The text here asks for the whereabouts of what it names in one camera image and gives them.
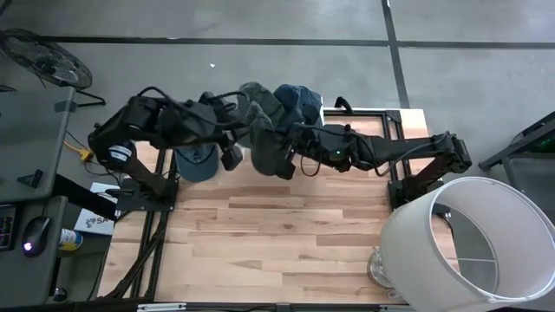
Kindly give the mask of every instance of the computer mouse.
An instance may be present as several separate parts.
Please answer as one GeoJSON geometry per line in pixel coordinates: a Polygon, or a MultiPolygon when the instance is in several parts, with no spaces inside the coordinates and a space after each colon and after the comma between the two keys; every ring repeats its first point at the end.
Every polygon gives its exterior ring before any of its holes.
{"type": "Polygon", "coordinates": [[[23,230],[22,249],[27,257],[36,257],[46,248],[50,219],[47,217],[32,218],[23,230]]]}

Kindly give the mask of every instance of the gray floor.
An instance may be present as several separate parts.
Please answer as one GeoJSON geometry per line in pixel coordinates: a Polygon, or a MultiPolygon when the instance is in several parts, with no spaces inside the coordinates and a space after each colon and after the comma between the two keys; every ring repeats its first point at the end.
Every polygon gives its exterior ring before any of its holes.
{"type": "MultiPolygon", "coordinates": [[[[555,3],[550,0],[389,2],[399,40],[555,42],[555,3]]],[[[16,0],[0,18],[0,29],[8,27],[51,36],[388,39],[380,0],[16,0]]],[[[73,116],[70,129],[82,140],[94,122],[105,120],[149,85],[188,99],[205,90],[233,90],[246,81],[268,88],[287,82],[319,91],[326,106],[339,95],[356,107],[400,106],[387,47],[62,46],[87,64],[95,77],[90,91],[109,102],[73,116]]],[[[400,56],[410,106],[425,110],[431,133],[450,130],[464,139],[474,163],[553,110],[555,49],[400,49],[400,56]]],[[[8,60],[0,58],[0,68],[0,84],[21,90],[42,87],[8,60]]],[[[61,170],[85,186],[94,179],[70,153],[63,155],[61,170]]],[[[466,175],[484,173],[474,166],[466,175]]],[[[489,175],[506,179],[498,168],[489,175]]],[[[468,222],[455,216],[454,230],[460,257],[487,257],[489,251],[468,222]]],[[[82,273],[70,295],[83,299],[95,265],[69,267],[82,273]]],[[[484,277],[491,268],[462,269],[486,287],[484,277]]],[[[526,306],[555,311],[555,294],[526,306]]]]}

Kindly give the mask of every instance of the wooden tabletop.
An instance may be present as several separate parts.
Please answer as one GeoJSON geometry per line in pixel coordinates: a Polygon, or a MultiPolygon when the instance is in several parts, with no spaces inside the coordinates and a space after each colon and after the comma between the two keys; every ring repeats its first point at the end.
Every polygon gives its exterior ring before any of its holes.
{"type": "MultiPolygon", "coordinates": [[[[420,109],[402,109],[401,114],[407,138],[428,136],[420,109]]],[[[378,118],[325,121],[383,135],[378,118]]],[[[137,151],[153,170],[158,151],[147,144],[139,144],[137,151]]],[[[248,150],[244,152],[245,159],[233,172],[220,168],[215,178],[203,183],[180,181],[156,301],[395,302],[370,281],[366,270],[390,214],[389,175],[378,178],[355,168],[339,173],[322,166],[309,178],[297,162],[294,179],[286,181],[258,174],[248,150]]],[[[411,161],[413,173],[428,162],[411,161]]],[[[316,170],[310,160],[304,163],[307,173],[316,170]]],[[[137,257],[144,218],[144,212],[133,212],[115,226],[99,296],[114,288],[137,257]]],[[[442,252],[455,257],[448,227],[438,218],[433,221],[442,252]]]]}

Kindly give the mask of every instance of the fan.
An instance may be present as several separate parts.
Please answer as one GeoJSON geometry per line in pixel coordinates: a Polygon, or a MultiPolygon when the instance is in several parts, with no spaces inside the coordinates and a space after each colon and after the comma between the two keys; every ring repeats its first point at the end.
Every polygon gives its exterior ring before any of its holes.
{"type": "Polygon", "coordinates": [[[79,107],[106,105],[104,99],[83,91],[93,84],[90,70],[66,49],[25,29],[7,29],[0,32],[0,48],[14,62],[42,80],[59,87],[73,87],[79,94],[97,99],[97,102],[79,107]]]}

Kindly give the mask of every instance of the white lamp shade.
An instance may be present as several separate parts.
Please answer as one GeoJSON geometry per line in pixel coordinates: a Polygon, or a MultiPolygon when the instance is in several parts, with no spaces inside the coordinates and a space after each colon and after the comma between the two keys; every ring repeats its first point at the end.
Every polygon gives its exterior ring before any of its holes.
{"type": "Polygon", "coordinates": [[[522,193],[493,179],[462,178],[393,213],[382,230],[382,260],[389,281],[417,311],[488,311],[553,289],[554,237],[553,224],[522,193]],[[482,231],[497,264],[493,293],[471,284],[441,254],[431,225],[435,203],[482,231]]]}

